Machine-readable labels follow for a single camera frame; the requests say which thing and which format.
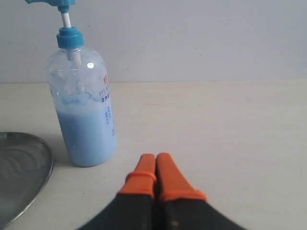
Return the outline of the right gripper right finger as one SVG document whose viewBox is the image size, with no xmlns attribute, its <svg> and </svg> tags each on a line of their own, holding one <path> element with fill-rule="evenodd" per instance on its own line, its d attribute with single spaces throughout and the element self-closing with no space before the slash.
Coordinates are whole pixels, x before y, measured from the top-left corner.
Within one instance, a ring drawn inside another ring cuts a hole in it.
<svg viewBox="0 0 307 230">
<path fill-rule="evenodd" d="M 171 154 L 156 157 L 161 227 L 164 230 L 243 230 L 220 213 L 183 176 Z"/>
</svg>

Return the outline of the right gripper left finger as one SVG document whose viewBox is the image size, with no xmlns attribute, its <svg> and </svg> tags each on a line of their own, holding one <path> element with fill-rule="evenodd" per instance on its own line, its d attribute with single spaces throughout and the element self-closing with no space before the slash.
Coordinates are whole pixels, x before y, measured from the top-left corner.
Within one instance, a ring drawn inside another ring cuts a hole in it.
<svg viewBox="0 0 307 230">
<path fill-rule="evenodd" d="M 155 156 L 143 154 L 115 198 L 80 229 L 152 230 L 155 184 Z"/>
</svg>

